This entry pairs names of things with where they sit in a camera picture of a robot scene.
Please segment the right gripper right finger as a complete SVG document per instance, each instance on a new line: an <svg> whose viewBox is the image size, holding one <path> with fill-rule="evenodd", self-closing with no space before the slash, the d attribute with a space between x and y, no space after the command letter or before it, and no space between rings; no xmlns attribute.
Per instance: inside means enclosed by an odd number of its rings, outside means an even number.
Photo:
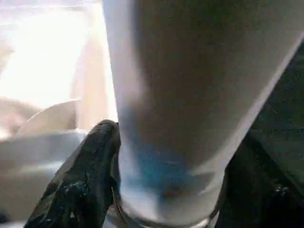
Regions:
<svg viewBox="0 0 304 228"><path fill-rule="evenodd" d="M304 226L304 194L250 136L226 168L225 190L217 228Z"/></svg>

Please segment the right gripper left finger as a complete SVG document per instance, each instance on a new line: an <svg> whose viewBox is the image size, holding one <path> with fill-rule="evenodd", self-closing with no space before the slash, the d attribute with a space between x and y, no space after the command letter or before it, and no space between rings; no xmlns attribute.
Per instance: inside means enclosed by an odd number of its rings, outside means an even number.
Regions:
<svg viewBox="0 0 304 228"><path fill-rule="evenodd" d="M27 228L101 228L113 202L112 160L118 123L103 120L56 172L28 218Z"/></svg>

